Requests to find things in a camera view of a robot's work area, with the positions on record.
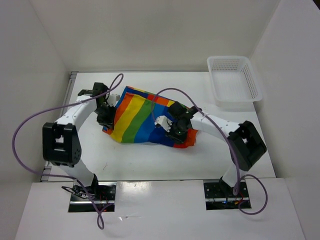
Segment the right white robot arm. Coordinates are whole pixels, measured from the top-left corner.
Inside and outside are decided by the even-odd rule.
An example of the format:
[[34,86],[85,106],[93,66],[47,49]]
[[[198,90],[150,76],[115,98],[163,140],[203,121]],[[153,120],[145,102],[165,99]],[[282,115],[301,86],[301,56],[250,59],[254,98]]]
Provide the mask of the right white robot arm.
[[189,130],[202,131],[225,141],[229,147],[232,166],[221,177],[219,191],[230,197],[239,189],[239,182],[254,164],[267,152],[267,147],[250,121],[232,122],[203,112],[192,106],[187,108],[174,102],[167,110],[170,118],[158,116],[155,125],[162,127],[166,136],[175,143],[185,143]]

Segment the rainbow striped shorts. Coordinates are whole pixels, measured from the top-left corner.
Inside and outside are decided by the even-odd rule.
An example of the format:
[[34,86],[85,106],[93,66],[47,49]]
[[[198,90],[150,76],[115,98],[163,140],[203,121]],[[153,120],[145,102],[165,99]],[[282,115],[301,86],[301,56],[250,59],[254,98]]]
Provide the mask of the rainbow striped shorts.
[[175,143],[166,136],[166,131],[156,127],[152,118],[151,108],[155,117],[166,116],[173,100],[131,86],[126,86],[120,100],[116,104],[114,128],[103,127],[102,131],[114,141],[121,144],[152,143],[168,147],[185,149],[196,143],[197,131],[190,129],[183,143]]

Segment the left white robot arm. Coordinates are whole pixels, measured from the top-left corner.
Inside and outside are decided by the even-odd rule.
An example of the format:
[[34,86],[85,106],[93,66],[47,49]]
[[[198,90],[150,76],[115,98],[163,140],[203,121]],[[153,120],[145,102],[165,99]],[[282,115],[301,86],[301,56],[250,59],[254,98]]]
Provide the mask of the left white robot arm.
[[72,106],[55,122],[47,122],[42,127],[43,158],[62,169],[67,176],[81,181],[82,194],[89,200],[102,193],[97,176],[82,161],[82,147],[78,135],[83,123],[95,113],[96,121],[102,127],[114,128],[118,94],[105,94],[110,89],[96,82],[92,89],[81,90]]

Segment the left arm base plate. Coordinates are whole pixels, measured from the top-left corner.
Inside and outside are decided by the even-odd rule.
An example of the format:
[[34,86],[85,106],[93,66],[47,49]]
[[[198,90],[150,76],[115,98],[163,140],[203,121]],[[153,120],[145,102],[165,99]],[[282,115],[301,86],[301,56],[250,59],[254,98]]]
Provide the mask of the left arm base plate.
[[[91,189],[87,189],[89,195],[93,198],[98,210],[102,210],[103,212],[114,212],[117,183],[100,182],[98,185],[100,192],[94,195]],[[68,208],[69,213],[88,213],[96,211],[88,195],[80,186],[62,186],[61,188],[71,194]]]

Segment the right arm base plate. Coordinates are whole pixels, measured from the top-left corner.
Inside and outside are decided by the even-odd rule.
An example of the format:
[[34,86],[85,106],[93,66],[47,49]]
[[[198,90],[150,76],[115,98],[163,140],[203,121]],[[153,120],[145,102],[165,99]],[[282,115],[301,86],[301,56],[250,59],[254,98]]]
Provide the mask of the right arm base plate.
[[218,179],[203,181],[205,205],[207,210],[251,209],[249,192],[245,181],[240,182],[238,195]]

